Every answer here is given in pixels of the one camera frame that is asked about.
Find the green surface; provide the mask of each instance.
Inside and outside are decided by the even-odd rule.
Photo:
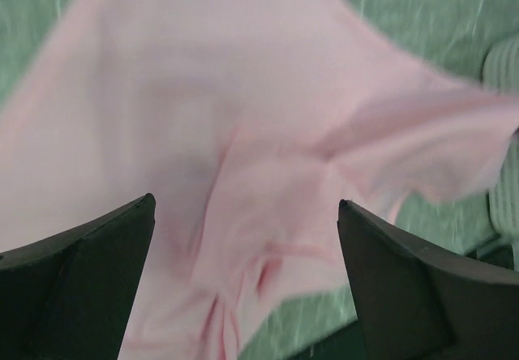
[[[474,79],[479,79],[491,45],[519,32],[519,0],[350,1],[402,48]],[[0,0],[0,103],[67,2]],[[413,196],[406,201],[397,224],[457,252],[491,234],[484,195],[444,205],[431,205]],[[354,305],[346,288],[287,301],[272,313],[240,359],[286,357],[352,319]]]

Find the black object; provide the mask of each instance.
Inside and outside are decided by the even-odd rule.
[[[152,238],[145,195],[0,259],[0,359],[116,360]]]
[[[519,358],[519,274],[483,262],[513,267],[510,246],[459,256],[347,201],[338,227],[358,321],[291,360]]]

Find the striped object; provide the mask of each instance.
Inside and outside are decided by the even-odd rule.
[[[483,67],[483,82],[493,88],[519,92],[519,36],[493,46]],[[489,194],[495,230],[519,238],[519,140],[510,145],[496,187]]]

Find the pink fabric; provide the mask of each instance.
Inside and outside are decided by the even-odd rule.
[[[346,283],[341,198],[392,221],[486,189],[518,122],[342,0],[75,0],[0,114],[0,250],[152,192],[120,358],[233,360]]]

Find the pink cloth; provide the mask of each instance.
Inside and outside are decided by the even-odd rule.
[[[152,192],[122,360],[233,360],[344,285],[337,205],[495,182],[519,99],[439,73],[342,0],[75,0],[0,114],[0,250]]]

